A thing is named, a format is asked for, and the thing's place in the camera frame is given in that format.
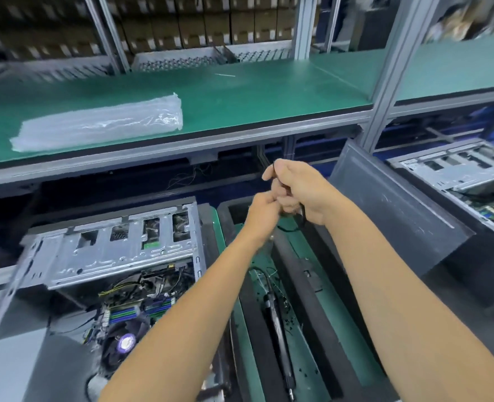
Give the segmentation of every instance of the plastic bag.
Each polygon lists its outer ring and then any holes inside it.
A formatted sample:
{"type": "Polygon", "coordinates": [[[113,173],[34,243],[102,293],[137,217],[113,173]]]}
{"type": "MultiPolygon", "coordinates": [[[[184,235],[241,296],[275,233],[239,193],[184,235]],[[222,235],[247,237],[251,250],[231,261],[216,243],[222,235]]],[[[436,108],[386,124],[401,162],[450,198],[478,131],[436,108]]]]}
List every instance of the plastic bag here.
{"type": "Polygon", "coordinates": [[[10,141],[17,152],[36,152],[162,134],[182,126],[182,101],[175,93],[139,103],[26,120],[10,141]]]}

